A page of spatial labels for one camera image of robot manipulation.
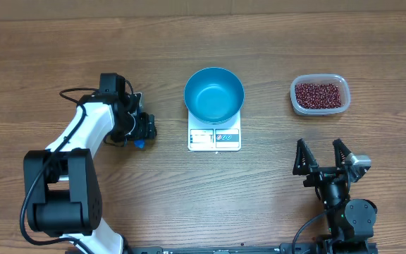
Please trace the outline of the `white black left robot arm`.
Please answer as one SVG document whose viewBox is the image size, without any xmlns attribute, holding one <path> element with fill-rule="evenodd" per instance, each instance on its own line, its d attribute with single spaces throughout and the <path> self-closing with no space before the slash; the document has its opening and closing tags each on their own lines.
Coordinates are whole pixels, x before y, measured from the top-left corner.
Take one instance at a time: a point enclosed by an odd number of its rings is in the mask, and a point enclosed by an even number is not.
<svg viewBox="0 0 406 254">
<path fill-rule="evenodd" d="M 69 242 L 79 253 L 131 253 L 124 236 L 102 217 L 94 157 L 102 144 L 144 148 L 157 135 L 154 115 L 142 109 L 142 93 L 117 73 L 100 75 L 98 88 L 83 88 L 65 131 L 23 160 L 25 198 L 19 225 L 32 245 Z"/>
</svg>

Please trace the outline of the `blue plastic measuring scoop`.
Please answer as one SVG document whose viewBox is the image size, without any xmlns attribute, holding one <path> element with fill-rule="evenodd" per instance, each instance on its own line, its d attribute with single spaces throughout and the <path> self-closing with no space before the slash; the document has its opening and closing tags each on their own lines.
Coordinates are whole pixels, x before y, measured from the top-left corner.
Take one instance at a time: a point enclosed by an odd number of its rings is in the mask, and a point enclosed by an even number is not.
<svg viewBox="0 0 406 254">
<path fill-rule="evenodd" d="M 137 148 L 143 149 L 145 147 L 145 140 L 135 140 L 133 143 Z"/>
</svg>

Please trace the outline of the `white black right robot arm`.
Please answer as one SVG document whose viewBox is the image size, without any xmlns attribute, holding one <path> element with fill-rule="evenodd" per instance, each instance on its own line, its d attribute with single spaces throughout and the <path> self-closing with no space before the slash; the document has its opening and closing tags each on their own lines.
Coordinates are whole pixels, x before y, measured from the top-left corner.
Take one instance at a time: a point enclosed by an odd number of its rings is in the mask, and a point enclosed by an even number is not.
<svg viewBox="0 0 406 254">
<path fill-rule="evenodd" d="M 292 253 L 377 253 L 374 224 L 378 209 L 367 199 L 352 199 L 350 189 L 371 168 L 367 155 L 356 155 L 341 139 L 333 141 L 335 165 L 321 167 L 303 139 L 297 141 L 293 174 L 305 176 L 303 186 L 313 188 L 324 210 L 302 225 L 295 234 Z M 297 242 L 300 234 L 322 217 L 327 219 L 326 235 L 316 237 L 313 243 Z"/>
</svg>

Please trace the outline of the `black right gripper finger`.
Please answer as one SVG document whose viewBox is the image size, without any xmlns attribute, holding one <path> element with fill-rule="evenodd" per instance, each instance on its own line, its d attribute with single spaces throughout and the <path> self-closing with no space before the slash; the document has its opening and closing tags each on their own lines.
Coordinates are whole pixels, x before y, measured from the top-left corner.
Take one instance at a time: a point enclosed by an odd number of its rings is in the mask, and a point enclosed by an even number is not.
<svg viewBox="0 0 406 254">
<path fill-rule="evenodd" d="M 310 148 L 307 146 L 306 142 L 300 138 L 297 141 L 293 175 L 304 176 L 313 174 L 318 168 L 319 165 Z"/>
<path fill-rule="evenodd" d="M 352 164 L 347 159 L 348 155 L 350 155 L 352 152 L 347 148 L 347 146 L 343 143 L 343 141 L 340 138 L 333 141 L 333 148 L 337 167 L 341 168 L 345 165 Z"/>
</svg>

